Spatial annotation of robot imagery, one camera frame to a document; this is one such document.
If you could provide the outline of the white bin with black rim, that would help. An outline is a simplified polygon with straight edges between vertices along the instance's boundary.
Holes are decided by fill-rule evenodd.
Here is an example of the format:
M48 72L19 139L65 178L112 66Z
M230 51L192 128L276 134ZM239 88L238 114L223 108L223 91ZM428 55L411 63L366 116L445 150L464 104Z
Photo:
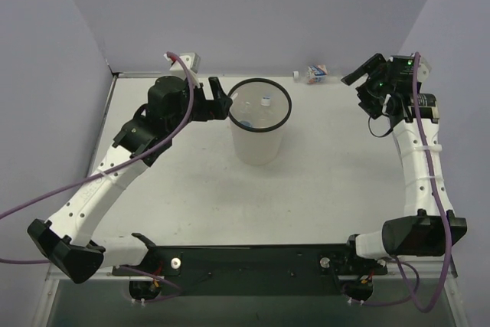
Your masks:
M273 119L260 122L261 98L272 97ZM292 99L279 83L266 78L250 78L236 84L229 92L233 100L229 110L230 128L237 157L248 165L265 165L275 159L283 133L292 112ZM250 102L253 109L253 128L239 124L240 104Z

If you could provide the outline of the clear crushed plastic bottle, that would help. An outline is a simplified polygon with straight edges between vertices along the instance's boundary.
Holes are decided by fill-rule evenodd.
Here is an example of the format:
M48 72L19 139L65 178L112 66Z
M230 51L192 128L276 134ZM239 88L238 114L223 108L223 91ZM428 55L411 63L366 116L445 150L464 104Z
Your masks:
M265 95L261 98L258 117L260 122L269 122L273 119L273 110L271 107L272 97Z

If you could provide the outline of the white blue label plastic bottle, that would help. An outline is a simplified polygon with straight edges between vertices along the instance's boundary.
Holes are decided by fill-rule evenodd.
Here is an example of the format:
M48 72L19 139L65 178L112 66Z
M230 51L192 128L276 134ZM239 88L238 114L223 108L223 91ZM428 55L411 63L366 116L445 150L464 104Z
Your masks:
M324 84L328 81L329 72L324 64L308 65L303 71L295 70L292 77L297 83Z

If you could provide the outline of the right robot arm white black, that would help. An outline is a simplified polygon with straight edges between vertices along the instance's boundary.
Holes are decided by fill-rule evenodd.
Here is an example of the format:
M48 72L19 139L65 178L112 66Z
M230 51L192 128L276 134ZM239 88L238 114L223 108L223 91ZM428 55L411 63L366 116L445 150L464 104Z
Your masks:
M429 73L421 57L376 53L341 80L350 86L366 78L356 89L359 106L370 119L388 118L405 187L403 217L356 236L358 257L441 257L447 240L455 244L466 234L467 222L455 215L443 178L437 99L420 90Z

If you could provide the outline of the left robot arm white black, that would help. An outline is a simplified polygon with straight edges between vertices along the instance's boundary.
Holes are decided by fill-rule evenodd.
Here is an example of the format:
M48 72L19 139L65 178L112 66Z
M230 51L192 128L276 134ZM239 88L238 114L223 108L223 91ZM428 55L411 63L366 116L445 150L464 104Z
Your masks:
M36 219L28 234L39 251L75 283L104 267L131 266L151 273L157 264L155 244L132 233L94 240L94 231L128 186L172 146L172 138L189 122L225 120L232 104L217 77L208 80L212 99L202 85L163 76L148 91L148 100L125 123L93 173L72 198L46 221Z

